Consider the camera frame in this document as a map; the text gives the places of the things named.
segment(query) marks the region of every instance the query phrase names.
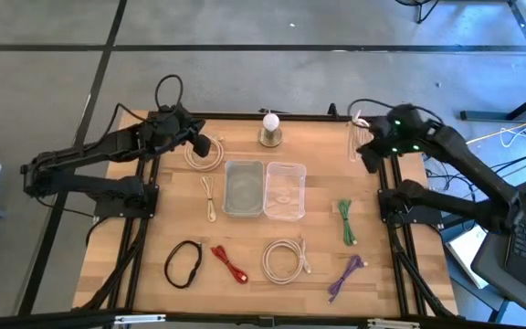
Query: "red cable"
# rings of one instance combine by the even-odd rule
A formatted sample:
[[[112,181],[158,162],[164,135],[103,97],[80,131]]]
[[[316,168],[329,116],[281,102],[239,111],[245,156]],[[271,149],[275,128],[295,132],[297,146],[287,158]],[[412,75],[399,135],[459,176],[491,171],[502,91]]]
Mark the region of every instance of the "red cable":
[[[228,270],[233,274],[233,277],[235,280],[237,280],[240,284],[245,284],[248,281],[248,276],[246,273],[238,269],[235,265],[231,264],[230,261],[228,261],[228,257],[226,256],[225,248],[223,246],[217,246],[216,248],[211,248],[212,253],[215,254],[215,256],[223,261],[225,265],[228,267]]]

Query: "wooden table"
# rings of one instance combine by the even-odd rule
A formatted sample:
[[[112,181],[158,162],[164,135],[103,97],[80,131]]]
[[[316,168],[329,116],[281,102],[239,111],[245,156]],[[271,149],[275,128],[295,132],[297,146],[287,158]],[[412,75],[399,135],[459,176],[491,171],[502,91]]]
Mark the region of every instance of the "wooden table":
[[[121,128],[135,123],[124,114]],[[203,130],[222,136],[223,163],[210,173],[192,170],[185,162],[183,147],[162,156],[158,175],[161,187],[157,213],[150,221],[142,257],[134,310],[161,313],[275,314],[316,316],[399,316],[395,277],[386,227],[380,219],[376,191],[378,175],[370,175],[360,162],[347,158],[348,128],[343,122],[283,122],[283,142],[276,148],[258,143],[259,121],[208,120]],[[307,167],[306,215],[297,222],[259,218],[231,218],[222,211],[225,188],[225,161],[259,160],[303,164]],[[419,154],[400,159],[404,178],[426,184]],[[133,175],[135,162],[110,164],[107,177]],[[218,219],[206,220],[206,197],[200,177],[215,179],[214,203]],[[342,241],[342,218],[337,208],[341,198],[351,198],[350,223],[358,245],[347,247]],[[121,239],[123,219],[110,219],[92,234],[82,266],[74,305],[87,302],[112,271]],[[442,243],[437,233],[413,225],[420,272],[434,293],[452,312],[457,311],[447,274]],[[269,282],[261,269],[263,249],[276,239],[298,239],[307,243],[312,273],[302,274],[291,284]],[[173,247],[191,239],[203,243],[203,262],[192,286],[178,290],[163,276],[163,264]],[[230,260],[249,276],[248,284],[238,284],[226,266],[210,251],[223,245]],[[355,272],[343,285],[340,295],[328,304],[327,288],[337,281],[354,255],[368,266]],[[194,267],[194,248],[180,249],[170,265],[174,281],[184,283]],[[289,251],[277,250],[271,266],[279,275],[293,271],[296,258]],[[128,277],[122,281],[126,289]],[[410,309],[415,298],[405,274]],[[118,305],[124,305],[121,293]]]

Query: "gray floor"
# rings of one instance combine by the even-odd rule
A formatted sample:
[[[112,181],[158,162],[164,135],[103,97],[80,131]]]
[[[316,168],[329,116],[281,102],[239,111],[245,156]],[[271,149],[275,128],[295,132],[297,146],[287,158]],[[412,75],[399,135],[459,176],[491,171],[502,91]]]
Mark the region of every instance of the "gray floor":
[[[102,44],[117,4],[0,0],[0,43]],[[519,6],[526,18],[526,1]],[[421,26],[413,23],[414,15],[412,8],[379,0],[137,0],[127,5],[117,43],[525,45],[504,4],[444,1]],[[71,144],[99,60],[97,52],[0,52],[0,208],[8,214],[0,219],[0,315],[16,311],[47,214],[22,193],[19,166],[37,153]],[[467,139],[506,125],[461,122],[458,111],[509,111],[526,100],[522,54],[122,52],[111,55],[88,140],[100,136],[118,101],[151,109],[154,85],[167,73],[183,77],[183,101],[191,111],[265,107],[324,113],[330,102],[342,111],[361,97],[392,104],[411,101],[436,111]],[[175,88],[163,97],[172,100]],[[365,109],[367,114],[381,111]],[[510,148],[491,138],[472,150],[492,165],[526,154],[526,138]],[[441,173],[435,162],[427,165]],[[81,172],[102,175],[105,167]],[[526,170],[509,180],[526,180]],[[432,185],[440,184],[432,180]],[[455,183],[449,192],[465,191]],[[84,197],[71,196],[68,203],[92,211]],[[69,309],[89,225],[87,218],[64,215],[36,312]],[[454,288],[461,314],[488,319],[485,305]],[[526,312],[512,304],[505,322],[526,325]]]

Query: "white cable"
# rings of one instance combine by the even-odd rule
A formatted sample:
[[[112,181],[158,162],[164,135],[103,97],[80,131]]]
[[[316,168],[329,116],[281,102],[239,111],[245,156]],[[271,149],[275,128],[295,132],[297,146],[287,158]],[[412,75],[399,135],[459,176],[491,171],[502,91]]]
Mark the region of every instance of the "white cable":
[[[518,126],[516,126],[516,127],[509,128],[509,129],[507,129],[507,131],[510,131],[510,132],[511,132],[511,131],[513,131],[513,130],[515,130],[515,129],[519,129],[519,128],[522,128],[522,127],[526,127],[526,123],[520,124],[520,125],[518,125]],[[478,141],[482,141],[482,140],[485,140],[485,139],[490,138],[490,137],[492,137],[492,136],[496,136],[496,135],[498,135],[499,133],[500,133],[500,132],[489,133],[489,134],[487,134],[487,135],[484,135],[484,136],[481,136],[481,137],[475,138],[475,139],[473,139],[473,140],[467,141],[466,144],[471,144],[471,143],[475,143],[475,142],[478,142]]]
[[[211,223],[214,223],[216,221],[215,204],[212,201],[212,190],[214,182],[215,179],[211,176],[202,176],[200,178],[200,183],[202,184],[202,188],[205,190],[206,197],[208,198],[208,210],[206,212],[206,217]]]
[[[358,126],[368,128],[369,122],[365,119],[361,119],[361,111],[359,110],[351,118],[351,121],[347,123],[349,126],[348,130],[348,161],[356,162],[361,160],[361,155],[356,150],[369,143],[373,139],[373,135],[369,133],[368,129],[364,129]]]
[[[222,137],[210,137],[206,136],[210,140],[210,147],[214,146],[216,148],[216,159],[211,164],[199,164],[194,159],[194,153],[192,152],[192,146],[191,144],[187,144],[186,148],[184,149],[184,159],[186,162],[193,167],[194,169],[198,171],[208,172],[211,170],[214,170],[215,168],[220,165],[220,163],[223,161],[223,156],[225,156],[225,149],[223,148],[223,145],[220,143],[223,138]]]
[[[297,269],[287,278],[280,278],[277,276],[269,266],[269,255],[275,248],[287,248],[293,251],[299,259]],[[275,284],[288,284],[294,281],[298,275],[301,273],[301,269],[304,269],[308,274],[311,273],[311,267],[308,261],[306,260],[306,242],[301,239],[300,244],[292,239],[279,239],[273,241],[267,245],[265,251],[263,251],[263,258],[261,264],[263,265],[263,273],[265,276]]]
[[[504,140],[502,139],[502,134],[505,133],[505,132],[514,134],[514,136],[510,139],[510,141],[508,143],[504,143]],[[506,128],[500,128],[500,143],[502,144],[503,147],[510,147],[512,145],[512,143],[515,141],[515,139],[517,139],[517,137],[521,136],[525,132],[526,132],[526,128],[521,130],[518,133],[515,133],[515,132],[513,132],[511,130],[508,130]]]
[[[506,177],[508,177],[508,176],[510,176],[510,175],[513,175],[513,174],[515,174],[515,173],[518,173],[519,171],[521,171],[521,170],[523,170],[523,169],[525,169],[525,168],[526,168],[526,165],[522,166],[521,168],[517,168],[517,169],[511,171],[510,173],[508,173],[508,174],[506,174],[506,175],[501,176],[501,178],[506,178]],[[479,191],[479,189],[478,189],[478,188],[475,188],[472,192],[466,194],[466,195],[463,196],[462,198],[469,197],[469,196],[471,196],[472,194],[474,194],[474,193],[477,192],[477,191]]]

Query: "white light bulb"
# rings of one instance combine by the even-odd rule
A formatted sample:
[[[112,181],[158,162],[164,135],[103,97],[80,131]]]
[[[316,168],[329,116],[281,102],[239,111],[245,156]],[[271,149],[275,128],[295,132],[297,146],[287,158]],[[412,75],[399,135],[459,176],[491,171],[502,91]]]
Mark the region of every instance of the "white light bulb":
[[[263,118],[263,127],[270,132],[274,132],[279,127],[279,116],[269,113]]]

